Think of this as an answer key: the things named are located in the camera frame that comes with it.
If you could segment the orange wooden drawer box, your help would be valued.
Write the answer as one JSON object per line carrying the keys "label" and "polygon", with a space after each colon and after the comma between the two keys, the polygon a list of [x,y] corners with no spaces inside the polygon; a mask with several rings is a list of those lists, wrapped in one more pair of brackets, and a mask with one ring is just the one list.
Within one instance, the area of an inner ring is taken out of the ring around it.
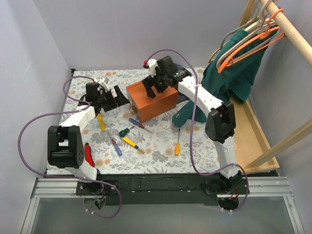
{"label": "orange wooden drawer box", "polygon": [[130,105],[140,122],[157,117],[177,105],[178,91],[172,87],[157,93],[156,98],[147,97],[141,81],[127,86],[126,91]]}

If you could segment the green stubby screwdriver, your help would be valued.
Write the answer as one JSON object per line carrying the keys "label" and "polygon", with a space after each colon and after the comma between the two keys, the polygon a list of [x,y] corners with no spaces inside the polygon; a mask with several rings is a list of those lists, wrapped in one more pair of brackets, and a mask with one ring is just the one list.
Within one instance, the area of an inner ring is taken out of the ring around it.
{"label": "green stubby screwdriver", "polygon": [[125,137],[128,133],[130,133],[130,131],[134,128],[134,126],[130,127],[130,128],[125,128],[124,130],[121,130],[119,132],[119,136],[120,137]]}

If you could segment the yellow black screwdriver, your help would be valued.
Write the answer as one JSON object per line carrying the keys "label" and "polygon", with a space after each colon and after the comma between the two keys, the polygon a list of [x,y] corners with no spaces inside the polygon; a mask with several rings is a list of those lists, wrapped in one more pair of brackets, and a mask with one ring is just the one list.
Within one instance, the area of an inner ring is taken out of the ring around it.
{"label": "yellow black screwdriver", "polygon": [[132,146],[133,148],[137,149],[138,151],[140,151],[141,153],[145,153],[141,148],[139,148],[133,141],[131,141],[130,139],[128,139],[127,137],[123,137],[122,138],[124,142],[126,142],[128,145]]}

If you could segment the orange handle screwdriver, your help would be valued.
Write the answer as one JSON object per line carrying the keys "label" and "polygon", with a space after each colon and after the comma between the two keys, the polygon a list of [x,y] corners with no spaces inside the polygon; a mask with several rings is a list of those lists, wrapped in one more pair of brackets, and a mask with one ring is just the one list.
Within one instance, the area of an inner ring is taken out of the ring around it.
{"label": "orange handle screwdriver", "polygon": [[177,136],[177,142],[175,145],[175,155],[178,156],[180,152],[180,143],[179,143],[179,138],[180,138],[180,128],[178,129],[178,136]]}

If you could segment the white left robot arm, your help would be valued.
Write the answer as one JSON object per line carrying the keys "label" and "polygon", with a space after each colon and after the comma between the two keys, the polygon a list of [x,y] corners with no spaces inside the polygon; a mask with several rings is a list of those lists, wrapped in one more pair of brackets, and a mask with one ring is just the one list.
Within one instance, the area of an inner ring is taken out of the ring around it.
{"label": "white left robot arm", "polygon": [[103,191],[104,184],[97,179],[99,171],[85,158],[81,133],[101,110],[113,110],[128,104],[129,100],[117,85],[114,86],[116,96],[113,96],[104,81],[87,83],[85,88],[86,94],[78,100],[77,112],[61,125],[49,127],[47,159],[52,166],[65,169],[80,179],[90,179],[87,189],[91,194],[98,195]]}

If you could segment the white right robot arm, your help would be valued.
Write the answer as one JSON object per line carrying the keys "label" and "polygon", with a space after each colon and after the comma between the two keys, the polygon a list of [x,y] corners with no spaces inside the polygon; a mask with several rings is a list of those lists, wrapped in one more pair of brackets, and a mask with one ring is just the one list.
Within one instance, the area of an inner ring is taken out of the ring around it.
{"label": "white right robot arm", "polygon": [[242,180],[242,173],[236,164],[234,151],[234,129],[236,127],[234,105],[222,102],[211,95],[185,68],[178,69],[170,56],[159,60],[149,59],[143,67],[150,74],[142,83],[147,96],[155,98],[156,93],[173,87],[194,102],[206,117],[205,133],[215,144],[219,159],[218,179],[210,182],[209,189],[233,193]]}

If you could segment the dark blue cloth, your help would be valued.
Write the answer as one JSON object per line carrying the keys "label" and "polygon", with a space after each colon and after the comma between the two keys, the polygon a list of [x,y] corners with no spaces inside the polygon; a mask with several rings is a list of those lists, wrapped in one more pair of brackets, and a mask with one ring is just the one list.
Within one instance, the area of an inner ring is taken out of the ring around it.
{"label": "dark blue cloth", "polygon": [[[175,63],[175,67],[176,69],[174,71],[174,79],[176,80],[177,83],[176,87],[178,87],[178,82],[182,81],[183,78],[190,76],[191,73],[179,64]],[[183,93],[178,92],[177,103],[181,103],[186,100],[189,100],[189,98],[185,96]]]}

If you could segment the floral patterned table mat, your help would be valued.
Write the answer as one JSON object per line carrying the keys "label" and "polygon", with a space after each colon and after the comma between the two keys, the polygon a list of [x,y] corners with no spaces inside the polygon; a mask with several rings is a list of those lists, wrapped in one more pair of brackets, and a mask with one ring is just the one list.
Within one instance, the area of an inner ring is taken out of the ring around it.
{"label": "floral patterned table mat", "polygon": [[[204,123],[187,121],[180,128],[180,152],[175,155],[178,129],[172,117],[182,103],[143,124],[144,129],[133,125],[129,118],[136,118],[130,105],[126,104],[108,112],[102,112],[106,125],[103,132],[94,119],[82,131],[83,142],[91,146],[95,167],[104,174],[142,173],[193,173],[212,172],[219,168],[214,143],[206,136]],[[125,128],[134,128],[125,137],[133,141],[145,153],[128,145],[118,134]],[[119,156],[107,132],[116,140],[122,151]]]}

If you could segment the red utility knife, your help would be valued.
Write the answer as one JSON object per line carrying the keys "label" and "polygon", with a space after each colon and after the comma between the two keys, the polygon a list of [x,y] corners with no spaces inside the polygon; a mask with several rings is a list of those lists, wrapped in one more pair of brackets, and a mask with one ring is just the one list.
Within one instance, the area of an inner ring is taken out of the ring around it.
{"label": "red utility knife", "polygon": [[91,147],[90,147],[88,142],[85,143],[84,153],[85,153],[86,161],[90,164],[91,167],[94,168],[95,167],[95,163],[94,163],[94,160],[92,158],[92,151],[91,151]]}

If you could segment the dark green garment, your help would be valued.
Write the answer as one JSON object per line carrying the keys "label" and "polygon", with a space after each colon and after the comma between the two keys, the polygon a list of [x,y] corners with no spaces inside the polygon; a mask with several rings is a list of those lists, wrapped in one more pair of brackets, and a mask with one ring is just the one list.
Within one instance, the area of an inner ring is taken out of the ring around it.
{"label": "dark green garment", "polygon": [[[216,69],[217,60],[227,50],[248,35],[243,29],[238,29],[231,39],[222,47],[215,60],[207,66],[203,72],[202,86],[214,97],[227,102],[232,96],[239,104],[243,104],[250,95],[255,76],[260,67],[262,58],[267,49],[263,49],[252,56],[245,58],[239,63],[225,68],[222,73]],[[188,101],[173,117],[176,127],[182,127],[188,119],[192,119],[194,103]],[[199,107],[196,108],[195,121],[206,122],[205,114]]]}

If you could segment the beige clothes hanger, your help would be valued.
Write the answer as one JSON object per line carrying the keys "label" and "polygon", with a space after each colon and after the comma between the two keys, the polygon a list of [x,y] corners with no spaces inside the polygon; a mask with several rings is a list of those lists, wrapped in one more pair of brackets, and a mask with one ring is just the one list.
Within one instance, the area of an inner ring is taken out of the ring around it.
{"label": "beige clothes hanger", "polygon": [[[267,48],[271,44],[271,40],[274,38],[271,33],[277,32],[280,29],[280,27],[277,26],[277,23],[273,20],[272,16],[269,18],[267,17],[268,11],[266,10],[266,7],[271,2],[271,0],[264,1],[258,20],[248,27],[250,29],[248,35],[237,42],[229,50],[227,50],[217,60],[216,69],[219,74],[225,68],[242,61],[243,59],[259,52],[264,48]],[[244,48],[259,40],[261,40],[260,44],[256,45],[252,49],[247,50],[245,53],[238,55],[238,53],[241,52]]]}

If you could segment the orange clothes hanger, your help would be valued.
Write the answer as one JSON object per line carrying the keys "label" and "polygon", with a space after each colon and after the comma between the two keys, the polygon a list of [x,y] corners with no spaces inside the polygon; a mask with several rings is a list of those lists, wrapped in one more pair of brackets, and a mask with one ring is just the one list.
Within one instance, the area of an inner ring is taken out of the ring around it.
{"label": "orange clothes hanger", "polygon": [[[274,18],[278,13],[283,13],[284,9],[279,8],[277,11],[275,11],[271,16]],[[274,36],[274,38],[272,38],[271,40],[271,44],[274,44],[276,42],[278,42],[279,40],[281,40],[282,38],[284,38],[286,35],[281,32],[281,29],[279,29],[277,32],[273,32],[271,33],[272,36]],[[245,53],[247,50],[252,49],[253,47],[255,47],[256,45],[260,44],[261,40],[253,42],[251,45],[247,46],[246,48],[244,48],[241,52],[238,53],[238,55],[241,55],[243,53]]]}

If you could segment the wooden clothes rack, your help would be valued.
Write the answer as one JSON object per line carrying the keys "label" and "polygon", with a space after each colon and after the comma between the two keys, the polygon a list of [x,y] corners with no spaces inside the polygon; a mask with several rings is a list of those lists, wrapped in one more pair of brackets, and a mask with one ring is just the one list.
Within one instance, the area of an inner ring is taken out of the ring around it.
{"label": "wooden clothes rack", "polygon": [[274,160],[287,174],[312,168],[312,3],[265,0],[285,37],[271,45],[257,74],[251,101],[271,147],[252,160]]}

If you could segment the aluminium rail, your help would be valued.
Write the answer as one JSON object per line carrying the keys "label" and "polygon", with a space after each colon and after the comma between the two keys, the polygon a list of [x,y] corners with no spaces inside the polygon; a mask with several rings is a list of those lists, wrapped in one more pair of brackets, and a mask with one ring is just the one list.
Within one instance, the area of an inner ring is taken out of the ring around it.
{"label": "aluminium rail", "polygon": [[[76,193],[77,184],[78,180],[73,178],[37,179],[31,198],[83,197]],[[249,192],[249,197],[293,196],[293,192],[291,191],[289,182],[285,176],[250,177]]]}

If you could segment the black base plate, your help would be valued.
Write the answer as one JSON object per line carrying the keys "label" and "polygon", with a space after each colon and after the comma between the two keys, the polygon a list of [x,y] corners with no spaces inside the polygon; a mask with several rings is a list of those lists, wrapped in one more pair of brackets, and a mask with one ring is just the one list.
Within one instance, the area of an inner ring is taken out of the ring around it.
{"label": "black base plate", "polygon": [[244,177],[226,182],[219,174],[101,174],[98,179],[105,184],[79,181],[76,195],[104,197],[107,206],[120,203],[217,205],[217,195],[236,198],[247,193]]}

